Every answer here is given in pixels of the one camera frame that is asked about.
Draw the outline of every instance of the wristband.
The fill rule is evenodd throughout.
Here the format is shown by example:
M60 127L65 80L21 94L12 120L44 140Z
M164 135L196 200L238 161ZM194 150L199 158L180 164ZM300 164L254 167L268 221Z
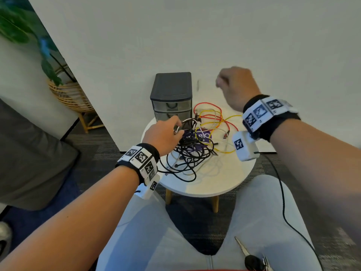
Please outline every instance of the wristband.
M285 120L293 118L300 120L298 111L287 101L268 95L256 95L243 108L243 125L250 136L270 141L273 132Z
M139 177L139 184L147 186L157 174L158 150L147 143L132 146L118 161L115 167L124 165L133 169Z

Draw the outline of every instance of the gray pants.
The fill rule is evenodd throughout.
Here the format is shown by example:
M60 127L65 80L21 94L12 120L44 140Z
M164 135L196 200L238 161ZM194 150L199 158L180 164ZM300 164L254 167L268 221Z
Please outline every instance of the gray pants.
M288 222L311 242L290 190L285 184L283 188ZM99 256L97 271L245 270L235 236L251 254L267 256L275 271L321 270L312 249L283 220L278 179L260 175L237 193L227 236L216 255L203 255L186 241L154 192L150 200L130 200Z

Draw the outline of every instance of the gray drawer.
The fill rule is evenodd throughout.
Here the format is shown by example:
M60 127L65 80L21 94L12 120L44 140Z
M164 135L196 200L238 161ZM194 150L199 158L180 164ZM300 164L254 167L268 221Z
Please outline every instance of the gray drawer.
M192 110L187 110L184 112L154 112L157 121L166 121L174 115L177 115L181 121L185 119L192 118Z
M154 111L160 112L181 112L192 109L192 100L180 102L159 102L152 101Z

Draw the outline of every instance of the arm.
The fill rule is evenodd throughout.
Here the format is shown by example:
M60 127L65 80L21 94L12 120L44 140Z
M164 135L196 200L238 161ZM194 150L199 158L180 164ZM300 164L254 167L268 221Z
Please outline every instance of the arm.
M241 112L260 94L249 69L222 69L216 85ZM361 247L361 150L294 119L283 122L270 141L295 178Z
M151 126L143 139L161 156L177 145L177 116ZM113 234L139 185L137 173L119 166L45 222L0 263L0 270L88 270Z

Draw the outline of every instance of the wicker plant stand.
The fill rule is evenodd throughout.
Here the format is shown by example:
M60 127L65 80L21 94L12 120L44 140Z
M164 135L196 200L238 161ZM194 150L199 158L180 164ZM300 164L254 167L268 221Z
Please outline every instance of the wicker plant stand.
M56 73L60 77L63 71L60 69ZM68 83L66 83L65 81L63 82L65 83L64 85L56 86L52 81L48 80L48 86L51 92L62 104L74 110L78 114L79 120L84 128L85 133L89 133L90 129L103 127L103 124L92 126L98 118L98 115L96 114L93 106L91 105L88 97L85 95L80 85L71 81L69 81ZM95 116L89 123L86 123L84 120L83 115L86 113L95 114Z

